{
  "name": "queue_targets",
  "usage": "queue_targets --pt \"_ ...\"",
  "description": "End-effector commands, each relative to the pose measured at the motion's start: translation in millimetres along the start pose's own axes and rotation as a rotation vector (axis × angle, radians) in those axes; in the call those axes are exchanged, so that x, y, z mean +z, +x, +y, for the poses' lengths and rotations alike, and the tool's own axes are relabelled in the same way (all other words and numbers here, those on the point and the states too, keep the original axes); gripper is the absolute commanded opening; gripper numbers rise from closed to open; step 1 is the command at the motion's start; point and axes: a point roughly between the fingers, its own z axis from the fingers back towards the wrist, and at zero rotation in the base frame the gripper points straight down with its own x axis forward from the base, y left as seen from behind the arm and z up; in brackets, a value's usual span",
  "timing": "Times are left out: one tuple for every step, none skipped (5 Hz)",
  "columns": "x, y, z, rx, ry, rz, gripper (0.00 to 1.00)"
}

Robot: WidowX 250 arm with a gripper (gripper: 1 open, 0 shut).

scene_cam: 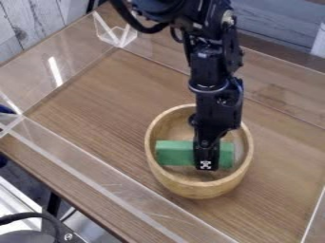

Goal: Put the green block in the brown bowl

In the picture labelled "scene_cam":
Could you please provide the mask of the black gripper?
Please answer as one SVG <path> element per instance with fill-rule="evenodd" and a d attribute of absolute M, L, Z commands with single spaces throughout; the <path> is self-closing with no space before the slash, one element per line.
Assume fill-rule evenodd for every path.
<path fill-rule="evenodd" d="M 189 123 L 194 128 L 193 155 L 197 170 L 215 171 L 219 161 L 219 140 L 241 126 L 244 103 L 242 79 L 227 78 L 221 87 L 189 85 L 195 95 L 195 111 Z"/>

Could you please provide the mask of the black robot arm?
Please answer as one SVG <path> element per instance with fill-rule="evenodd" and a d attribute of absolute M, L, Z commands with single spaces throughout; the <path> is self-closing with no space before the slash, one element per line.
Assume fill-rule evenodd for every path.
<path fill-rule="evenodd" d="M 236 76 L 244 65 L 238 43 L 238 18 L 232 0 L 111 0 L 131 27 L 155 34 L 170 30 L 185 47 L 190 67 L 189 90 L 195 94 L 193 155 L 199 170 L 215 171 L 221 163 L 221 139 L 241 127 L 244 81 Z"/>

